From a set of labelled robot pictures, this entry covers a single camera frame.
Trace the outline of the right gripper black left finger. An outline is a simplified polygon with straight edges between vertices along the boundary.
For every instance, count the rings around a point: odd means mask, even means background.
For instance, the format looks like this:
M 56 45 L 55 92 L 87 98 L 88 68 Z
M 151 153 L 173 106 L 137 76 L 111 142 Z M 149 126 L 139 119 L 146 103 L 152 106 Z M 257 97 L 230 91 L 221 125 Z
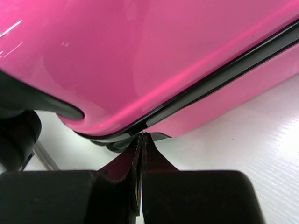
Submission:
M 103 168 L 6 172 L 0 176 L 3 224 L 134 224 L 140 215 L 143 136 Z

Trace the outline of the pink hard-shell suitcase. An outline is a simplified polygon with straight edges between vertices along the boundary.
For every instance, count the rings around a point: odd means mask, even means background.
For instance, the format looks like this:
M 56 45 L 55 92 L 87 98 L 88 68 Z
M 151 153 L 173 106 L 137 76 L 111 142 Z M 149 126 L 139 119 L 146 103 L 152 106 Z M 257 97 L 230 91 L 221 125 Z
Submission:
M 299 71 L 296 0 L 3 0 L 0 163 L 20 169 L 37 111 L 114 152 L 177 137 Z

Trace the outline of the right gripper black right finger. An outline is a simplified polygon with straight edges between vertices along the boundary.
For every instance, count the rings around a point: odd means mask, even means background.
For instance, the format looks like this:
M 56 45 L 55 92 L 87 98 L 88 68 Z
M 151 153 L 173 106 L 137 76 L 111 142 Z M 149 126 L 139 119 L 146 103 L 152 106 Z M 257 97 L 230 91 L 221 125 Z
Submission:
M 236 170 L 181 171 L 142 140 L 142 212 L 147 224 L 263 224 L 249 178 Z

